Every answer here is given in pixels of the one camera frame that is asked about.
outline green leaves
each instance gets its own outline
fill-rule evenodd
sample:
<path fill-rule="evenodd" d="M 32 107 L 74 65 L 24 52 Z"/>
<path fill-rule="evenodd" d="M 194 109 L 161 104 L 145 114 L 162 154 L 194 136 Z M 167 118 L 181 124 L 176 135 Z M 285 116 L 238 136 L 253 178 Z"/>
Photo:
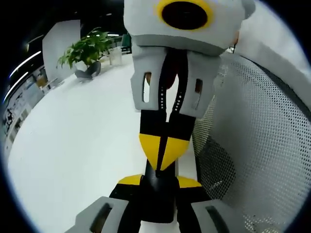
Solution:
<path fill-rule="evenodd" d="M 63 67 L 65 63 L 72 68 L 74 63 L 83 61 L 87 66 L 99 60 L 111 47 L 112 39 L 107 37 L 108 32 L 101 32 L 100 28 L 93 29 L 87 36 L 72 44 L 64 55 L 58 59 Z"/>

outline black circle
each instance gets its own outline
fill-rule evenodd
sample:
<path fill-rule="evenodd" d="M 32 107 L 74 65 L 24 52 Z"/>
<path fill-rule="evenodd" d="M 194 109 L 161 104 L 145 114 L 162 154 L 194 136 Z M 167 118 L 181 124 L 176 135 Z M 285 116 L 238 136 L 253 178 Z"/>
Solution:
<path fill-rule="evenodd" d="M 193 30 L 204 26 L 208 16 L 200 6 L 194 3 L 176 1 L 164 7 L 162 18 L 174 28 Z"/>

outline yellow ring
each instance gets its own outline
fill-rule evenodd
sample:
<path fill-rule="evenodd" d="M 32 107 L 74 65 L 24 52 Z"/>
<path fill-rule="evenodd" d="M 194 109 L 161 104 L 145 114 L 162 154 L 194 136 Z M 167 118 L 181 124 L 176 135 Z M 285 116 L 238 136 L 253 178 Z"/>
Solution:
<path fill-rule="evenodd" d="M 173 2 L 178 2 L 178 1 L 185 1 L 185 2 L 194 3 L 194 4 L 198 5 L 199 7 L 201 7 L 205 11 L 205 13 L 207 14 L 207 22 L 202 27 L 196 28 L 196 29 L 190 29 L 190 30 L 186 30 L 186 31 L 195 31 L 195 30 L 199 30 L 199 29 L 202 29 L 202 28 L 207 28 L 213 22 L 213 10 L 203 0 L 162 0 L 156 6 L 156 12 L 157 12 L 158 17 L 161 19 L 161 21 L 164 22 L 166 25 L 172 27 L 171 25 L 167 24 L 165 22 L 165 20 L 163 19 L 163 17 L 162 17 L 163 9 L 167 5 L 169 5 L 169 4 L 173 3 Z"/>

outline yellow panel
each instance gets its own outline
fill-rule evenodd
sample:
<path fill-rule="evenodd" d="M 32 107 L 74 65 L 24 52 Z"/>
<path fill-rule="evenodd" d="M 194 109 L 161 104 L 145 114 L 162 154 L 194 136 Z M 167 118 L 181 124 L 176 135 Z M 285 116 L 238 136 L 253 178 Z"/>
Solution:
<path fill-rule="evenodd" d="M 161 170 L 165 170 L 177 158 L 182 156 L 189 145 L 189 141 L 181 140 L 173 137 L 167 139 L 165 153 L 161 164 Z"/>
<path fill-rule="evenodd" d="M 120 180 L 118 183 L 139 185 L 141 176 L 142 176 L 141 174 L 134 176 L 127 176 L 124 177 L 122 180 Z"/>
<path fill-rule="evenodd" d="M 159 136 L 153 136 L 148 134 L 139 134 L 139 140 L 145 155 L 151 164 L 152 168 L 156 170 L 157 164 L 157 156 L 160 147 L 160 139 Z"/>
<path fill-rule="evenodd" d="M 183 176 L 177 176 L 180 188 L 201 187 L 202 185 L 194 179 L 189 179 Z"/>
<path fill-rule="evenodd" d="M 176 1 L 186 1 L 186 2 L 190 2 L 190 3 L 194 3 L 198 6 L 200 6 L 204 11 L 205 13 L 207 14 L 207 22 L 205 25 L 203 25 L 202 27 L 200 28 L 197 28 L 197 29 L 193 29 L 191 31 L 195 31 L 195 30 L 199 30 L 199 29 L 202 29 L 202 28 L 206 28 L 208 27 L 212 22 L 213 22 L 213 10 L 212 8 L 208 5 L 207 2 L 203 1 L 203 0 L 161 0 L 160 3 L 158 4 L 158 6 L 156 6 L 156 14 L 157 16 L 160 18 L 160 20 L 162 22 L 164 22 L 166 25 L 168 25 L 163 17 L 162 17 L 162 11 L 164 9 L 164 7 L 166 7 L 167 5 L 173 3 L 173 2 L 176 2 Z"/>

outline white table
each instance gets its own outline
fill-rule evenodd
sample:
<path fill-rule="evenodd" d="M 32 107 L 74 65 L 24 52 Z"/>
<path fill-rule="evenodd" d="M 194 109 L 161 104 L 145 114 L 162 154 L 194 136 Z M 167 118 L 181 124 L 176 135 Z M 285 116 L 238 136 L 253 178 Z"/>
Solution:
<path fill-rule="evenodd" d="M 118 180 L 144 173 L 131 60 L 125 55 L 125 65 L 91 82 L 78 82 L 74 75 L 65 79 L 37 104 L 19 130 L 8 161 L 9 176 L 41 232 L 66 231 L 79 212 L 109 196 Z M 175 84 L 168 92 L 171 106 L 174 90 Z M 191 147 L 178 163 L 180 175 L 196 178 Z M 140 232 L 179 230 L 176 223 L 143 223 Z"/>

